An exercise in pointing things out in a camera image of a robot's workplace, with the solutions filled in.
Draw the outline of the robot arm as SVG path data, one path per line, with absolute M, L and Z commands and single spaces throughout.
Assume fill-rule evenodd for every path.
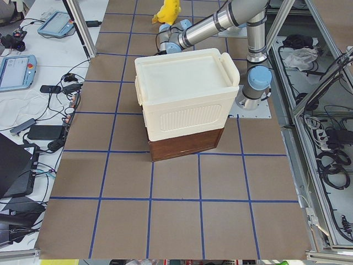
M 225 1 L 213 14 L 195 24 L 187 19 L 175 25 L 164 23 L 156 36 L 157 51 L 181 52 L 215 35 L 247 39 L 247 84 L 235 103 L 243 110 L 255 110 L 271 95 L 272 74 L 262 65 L 268 58 L 265 32 L 268 6 L 269 1 Z

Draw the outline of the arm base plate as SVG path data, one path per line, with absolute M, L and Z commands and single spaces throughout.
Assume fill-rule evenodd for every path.
M 269 108 L 266 91 L 263 91 L 261 97 L 256 100 L 246 98 L 243 93 L 243 85 L 239 86 L 238 94 L 231 106 L 229 118 L 243 119 L 271 119 L 271 111 Z

